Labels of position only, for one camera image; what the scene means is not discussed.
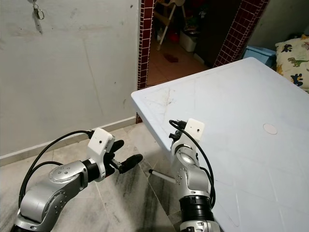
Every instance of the white chair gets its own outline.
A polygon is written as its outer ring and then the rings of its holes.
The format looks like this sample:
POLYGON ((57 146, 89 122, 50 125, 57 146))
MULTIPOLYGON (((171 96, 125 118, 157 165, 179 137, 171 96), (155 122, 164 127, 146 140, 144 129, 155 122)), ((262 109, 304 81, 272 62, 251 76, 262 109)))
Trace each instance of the white chair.
POLYGON ((171 11, 171 13, 170 13, 170 15, 169 15, 168 18, 167 18, 166 16, 164 16, 164 15, 159 14, 157 11, 154 11, 154 16, 155 16, 160 22, 162 22, 162 23, 165 25, 165 29, 164 29, 163 35, 162 35, 161 40, 160 40, 160 43, 159 43, 159 45, 158 45, 158 47, 157 47, 157 50, 158 50, 158 51, 160 51, 160 49, 161 49, 161 44, 162 44, 163 39, 164 39, 164 37, 165 37, 165 34, 166 34, 167 30, 168 30, 168 27, 169 27, 170 21, 171 21, 171 19, 172 19, 172 17, 173 17, 173 14, 174 14, 174 11, 175 11, 176 6, 181 6, 181 8, 182 8, 182 10, 183 10, 183 17, 184 17, 184 20, 185 20, 185 12, 184 12, 184 6, 183 6, 184 2, 185 2, 185 0, 170 0, 169 3, 165 3, 164 0, 157 0, 157 1, 155 2, 155 4, 154 4, 155 6, 157 5, 157 3, 163 5, 164 7, 169 7, 170 5, 173 4, 172 11, 171 11))

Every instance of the green dinosaur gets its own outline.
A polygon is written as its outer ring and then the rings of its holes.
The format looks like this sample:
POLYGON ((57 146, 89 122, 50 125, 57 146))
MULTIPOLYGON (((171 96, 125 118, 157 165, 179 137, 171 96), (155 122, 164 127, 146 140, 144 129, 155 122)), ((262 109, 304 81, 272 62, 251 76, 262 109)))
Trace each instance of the green dinosaur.
POLYGON ((294 57, 291 57, 291 58, 288 58, 288 61, 294 64, 293 67, 299 67, 301 63, 308 62, 309 60, 296 60, 294 57))

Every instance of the round mark on table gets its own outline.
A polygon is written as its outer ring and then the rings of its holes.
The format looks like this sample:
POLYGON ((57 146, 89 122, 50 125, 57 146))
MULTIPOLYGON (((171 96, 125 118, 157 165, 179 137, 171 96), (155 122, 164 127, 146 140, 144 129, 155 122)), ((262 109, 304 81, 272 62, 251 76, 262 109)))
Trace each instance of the round mark on table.
POLYGON ((266 124, 263 125, 263 128, 269 134, 277 134, 278 133, 277 129, 271 124, 266 123, 266 124))

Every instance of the blue plastic container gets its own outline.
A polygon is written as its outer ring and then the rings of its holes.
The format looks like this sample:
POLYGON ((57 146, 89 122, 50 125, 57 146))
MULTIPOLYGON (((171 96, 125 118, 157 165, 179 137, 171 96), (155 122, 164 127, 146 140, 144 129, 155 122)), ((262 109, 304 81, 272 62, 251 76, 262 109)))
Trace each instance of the blue plastic container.
POLYGON ((276 62, 276 52, 263 47, 247 46, 243 59, 247 57, 254 57, 269 67, 276 62))

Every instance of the dark red object on floor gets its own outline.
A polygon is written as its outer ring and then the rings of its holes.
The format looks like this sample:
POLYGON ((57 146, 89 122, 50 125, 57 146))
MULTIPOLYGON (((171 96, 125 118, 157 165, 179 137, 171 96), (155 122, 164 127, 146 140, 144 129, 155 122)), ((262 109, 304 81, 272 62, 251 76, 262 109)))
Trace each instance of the dark red object on floor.
POLYGON ((178 62, 178 58, 169 54, 169 53, 164 53, 163 54, 164 58, 167 59, 170 63, 177 63, 178 62))
POLYGON ((171 40, 173 43, 179 43, 179 35, 175 32, 169 33, 169 40, 171 40))

